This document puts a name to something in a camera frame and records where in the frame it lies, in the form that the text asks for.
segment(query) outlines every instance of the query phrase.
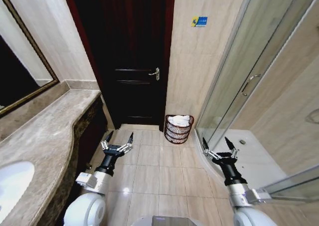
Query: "wastebasket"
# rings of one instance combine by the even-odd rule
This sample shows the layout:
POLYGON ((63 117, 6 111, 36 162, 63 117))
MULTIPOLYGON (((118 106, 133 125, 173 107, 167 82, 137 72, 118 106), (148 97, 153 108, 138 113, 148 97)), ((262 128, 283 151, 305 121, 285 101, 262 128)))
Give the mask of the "wastebasket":
POLYGON ((175 115, 166 115, 165 116, 165 128, 164 135, 165 138, 173 144, 182 144, 188 139, 191 127, 194 123, 194 117, 189 116, 189 126, 176 126, 168 121, 169 117, 175 115))

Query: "sticker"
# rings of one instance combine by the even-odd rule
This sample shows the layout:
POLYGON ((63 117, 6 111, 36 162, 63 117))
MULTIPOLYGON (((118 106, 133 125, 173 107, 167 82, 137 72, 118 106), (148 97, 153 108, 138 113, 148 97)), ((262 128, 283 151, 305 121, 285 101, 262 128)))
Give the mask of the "sticker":
POLYGON ((203 27, 207 24, 207 17, 206 16, 195 16, 193 21, 191 22, 192 27, 203 27))

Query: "shower door handle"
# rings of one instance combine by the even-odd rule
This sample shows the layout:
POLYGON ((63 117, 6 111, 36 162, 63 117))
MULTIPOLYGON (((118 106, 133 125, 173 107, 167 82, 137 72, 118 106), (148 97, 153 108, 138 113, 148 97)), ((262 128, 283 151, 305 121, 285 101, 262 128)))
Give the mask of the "shower door handle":
POLYGON ((248 79, 246 85, 244 86, 243 90, 241 91, 241 94, 242 94, 243 96, 247 96, 247 95, 248 95, 247 93, 244 93, 244 90, 246 89, 246 87, 247 87, 247 85, 249 84, 249 82, 251 82, 254 78, 260 77, 260 76, 261 76, 261 74, 253 75, 253 76, 251 76, 251 77, 248 79))

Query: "white sink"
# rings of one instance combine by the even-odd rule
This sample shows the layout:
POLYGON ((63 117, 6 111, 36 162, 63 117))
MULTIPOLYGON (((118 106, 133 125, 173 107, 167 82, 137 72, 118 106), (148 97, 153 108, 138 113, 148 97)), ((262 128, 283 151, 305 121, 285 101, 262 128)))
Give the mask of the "white sink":
POLYGON ((34 165, 17 162, 0 169, 0 224, 28 188, 34 174, 34 165))

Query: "marble countertop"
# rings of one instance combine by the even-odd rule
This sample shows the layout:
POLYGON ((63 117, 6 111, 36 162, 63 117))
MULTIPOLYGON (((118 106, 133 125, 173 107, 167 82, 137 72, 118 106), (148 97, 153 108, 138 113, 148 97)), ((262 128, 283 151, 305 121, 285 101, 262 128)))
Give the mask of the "marble countertop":
POLYGON ((100 95, 69 90, 0 142, 0 167, 18 161, 35 166, 33 179, 1 226, 37 224, 68 167, 73 126, 100 95))

